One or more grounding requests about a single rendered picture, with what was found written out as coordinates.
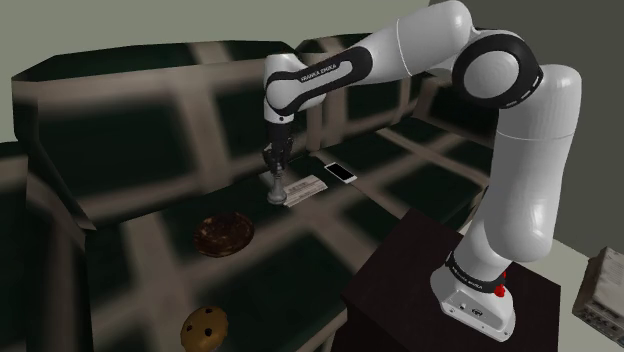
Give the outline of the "white printed booklet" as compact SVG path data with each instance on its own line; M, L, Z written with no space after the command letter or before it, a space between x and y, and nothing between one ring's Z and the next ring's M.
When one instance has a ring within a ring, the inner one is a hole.
M260 179L264 181L269 190L272 184L272 176L269 171L262 173ZM284 190L287 193L287 199L283 204L286 207L292 207L309 197L327 189L327 185L314 175L307 176L289 185L285 185L282 176Z

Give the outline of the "white-edged smartphone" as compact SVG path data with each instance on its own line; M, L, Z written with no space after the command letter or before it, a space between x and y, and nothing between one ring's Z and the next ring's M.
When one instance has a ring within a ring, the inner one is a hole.
M356 175L336 162L326 164L324 168L345 184L349 184L357 179Z

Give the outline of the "dark brown round plate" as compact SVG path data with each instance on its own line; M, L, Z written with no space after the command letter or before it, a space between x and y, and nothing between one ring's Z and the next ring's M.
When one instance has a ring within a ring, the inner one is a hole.
M244 249L253 239L252 221L239 212L221 213L205 218L193 232L195 249L209 257L220 258Z

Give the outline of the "dark checkered sofa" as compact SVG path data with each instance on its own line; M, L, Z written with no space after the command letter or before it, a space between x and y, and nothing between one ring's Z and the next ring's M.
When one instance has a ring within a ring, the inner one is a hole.
M183 321L216 305L218 352L331 352L347 282L411 208L462 229L487 183L498 115L439 74L329 94L291 125L274 206L262 114L279 41L103 49L12 81L17 138L0 143L0 352L184 352ZM357 176L343 183L324 166ZM207 217L239 212L252 241L199 253Z

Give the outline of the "dark robot stand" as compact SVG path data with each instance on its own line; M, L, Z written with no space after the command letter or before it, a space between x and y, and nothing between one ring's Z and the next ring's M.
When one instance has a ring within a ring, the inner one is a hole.
M343 290L348 319L331 352L558 352L561 288L517 263L506 271L516 313L507 341L442 312L430 275L460 239L409 210Z

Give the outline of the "chocolate chip cookie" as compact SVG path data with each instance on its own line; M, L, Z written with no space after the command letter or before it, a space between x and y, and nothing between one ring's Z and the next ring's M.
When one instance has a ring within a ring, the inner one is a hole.
M228 334L226 312L217 306L196 309L184 321L180 343L185 352L216 352Z

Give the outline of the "pale grey box furniture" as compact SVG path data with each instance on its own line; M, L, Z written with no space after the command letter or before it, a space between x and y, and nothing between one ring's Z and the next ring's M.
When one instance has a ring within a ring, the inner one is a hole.
M624 348L624 254L604 247L588 260L572 314Z

